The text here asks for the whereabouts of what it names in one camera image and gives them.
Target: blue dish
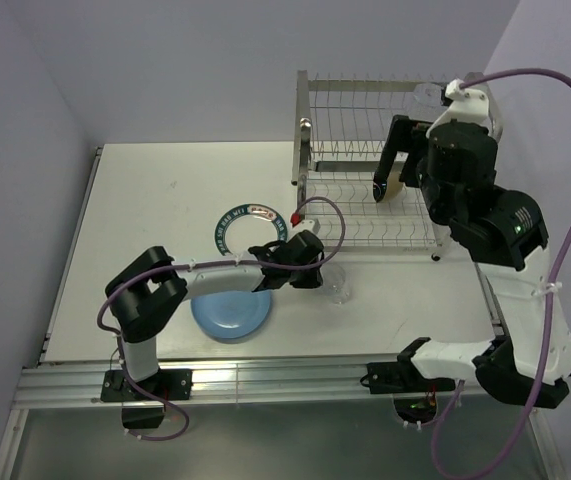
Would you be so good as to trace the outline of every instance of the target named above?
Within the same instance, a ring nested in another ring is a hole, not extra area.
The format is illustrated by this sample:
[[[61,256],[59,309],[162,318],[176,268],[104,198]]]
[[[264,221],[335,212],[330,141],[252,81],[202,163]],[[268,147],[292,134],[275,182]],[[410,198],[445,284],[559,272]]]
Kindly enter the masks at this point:
[[[222,292],[192,299],[192,315],[201,329],[220,340],[234,340],[258,329],[269,315],[272,292]]]

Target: rack wire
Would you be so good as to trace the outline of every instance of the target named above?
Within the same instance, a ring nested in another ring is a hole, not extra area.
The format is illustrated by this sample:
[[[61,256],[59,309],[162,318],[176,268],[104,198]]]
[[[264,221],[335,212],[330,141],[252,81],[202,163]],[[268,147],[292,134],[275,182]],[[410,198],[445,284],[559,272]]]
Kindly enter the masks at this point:
[[[373,172],[394,115],[432,122],[444,111],[445,75],[364,79],[298,73],[292,183],[298,199],[321,195],[345,215],[344,247],[386,247],[403,253],[436,253],[447,232],[435,226],[422,194],[406,187],[391,201],[374,202]],[[491,92],[491,129],[500,136],[500,119]],[[399,154],[394,169],[405,161]],[[338,241],[340,225],[327,205],[310,204],[305,215],[319,220],[319,237],[328,246]]]

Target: purple wall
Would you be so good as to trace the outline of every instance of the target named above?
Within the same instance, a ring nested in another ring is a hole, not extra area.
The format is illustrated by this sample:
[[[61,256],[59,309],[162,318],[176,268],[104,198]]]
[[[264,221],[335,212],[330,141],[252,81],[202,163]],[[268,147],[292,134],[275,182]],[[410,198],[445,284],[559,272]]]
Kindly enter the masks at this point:
[[[289,140],[296,70],[482,71],[517,0],[8,0],[97,142]]]
[[[571,76],[571,2],[521,0],[486,71],[528,66]],[[506,122],[498,181],[541,203],[558,248],[571,222],[571,90],[545,78],[499,80],[492,89]],[[559,280],[571,328],[571,250]],[[548,418],[571,476],[571,395]]]
[[[89,166],[85,133],[0,1],[0,438],[49,320]]]

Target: ring-shaped sticker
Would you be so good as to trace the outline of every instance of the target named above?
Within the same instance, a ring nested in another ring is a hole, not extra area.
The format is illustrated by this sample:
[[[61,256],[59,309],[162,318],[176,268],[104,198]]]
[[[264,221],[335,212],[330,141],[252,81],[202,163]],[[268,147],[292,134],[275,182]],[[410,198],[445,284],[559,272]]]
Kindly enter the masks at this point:
[[[222,255],[233,253],[227,247],[227,241],[225,238],[227,229],[235,220],[248,215],[269,220],[276,229],[276,239],[283,242],[287,241],[287,224],[278,212],[265,205],[248,203],[232,208],[230,211],[225,213],[216,224],[216,229],[214,230],[214,241],[216,242],[216,248]]]

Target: white tabletop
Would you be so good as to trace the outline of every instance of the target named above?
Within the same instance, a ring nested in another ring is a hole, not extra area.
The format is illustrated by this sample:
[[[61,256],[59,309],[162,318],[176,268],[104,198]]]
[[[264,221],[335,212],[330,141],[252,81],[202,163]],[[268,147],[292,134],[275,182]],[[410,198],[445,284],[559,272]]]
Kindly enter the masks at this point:
[[[105,285],[145,249],[162,245],[177,259],[217,258],[216,222],[241,204],[265,204],[288,219],[296,203],[291,162],[291,142],[107,145],[45,360],[109,358],[115,342],[96,327],[96,312]],[[438,263],[426,256],[363,254],[336,260],[351,284],[346,304],[332,305],[316,291],[286,286],[273,292],[270,317],[259,331],[243,341],[220,343],[199,329],[186,302],[159,335],[159,356],[398,353],[420,336],[493,337],[476,271],[461,249]],[[111,317],[107,323],[115,324]]]

